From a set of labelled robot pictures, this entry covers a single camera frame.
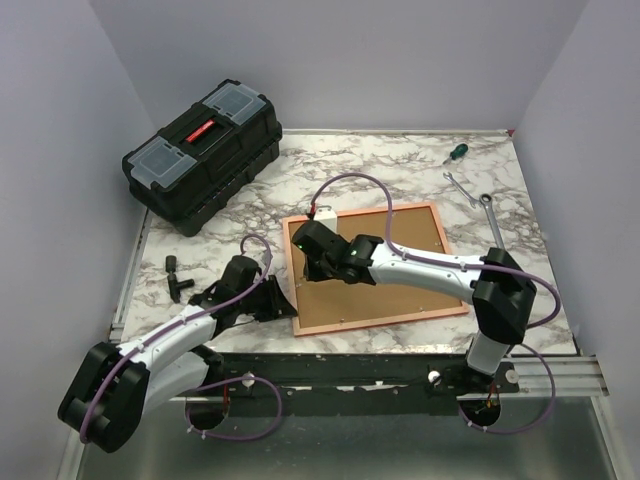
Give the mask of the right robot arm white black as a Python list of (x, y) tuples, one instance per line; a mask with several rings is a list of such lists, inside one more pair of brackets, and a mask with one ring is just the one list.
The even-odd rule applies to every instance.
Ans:
[(346, 240), (316, 220), (304, 222), (291, 244), (304, 255), (304, 277), (312, 282), (417, 287), (472, 305), (478, 332), (459, 370), (462, 384), (471, 391), (493, 384), (503, 357), (524, 340), (537, 288), (504, 249), (455, 256), (373, 235)]

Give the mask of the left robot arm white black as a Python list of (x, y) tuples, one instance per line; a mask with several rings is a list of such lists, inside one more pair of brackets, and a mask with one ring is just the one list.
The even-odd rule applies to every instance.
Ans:
[(121, 448), (144, 414), (182, 394), (228, 392), (252, 377), (225, 371), (206, 342), (238, 317), (268, 322), (296, 316), (278, 280), (253, 259), (236, 255), (204, 291), (169, 321), (137, 340), (100, 342), (85, 355), (57, 411), (60, 421), (107, 453)]

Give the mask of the red wooden picture frame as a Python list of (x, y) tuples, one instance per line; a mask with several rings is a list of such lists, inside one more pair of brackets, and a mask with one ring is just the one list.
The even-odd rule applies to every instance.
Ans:
[[(413, 321), (465, 315), (470, 307), (461, 300), (416, 287), (364, 284), (347, 285), (304, 278), (304, 257), (291, 243), (306, 217), (282, 220), (290, 302), (298, 316), (293, 320), (296, 337), (372, 328)], [(436, 253), (452, 252), (433, 202), (401, 204), (394, 208), (395, 242)]]

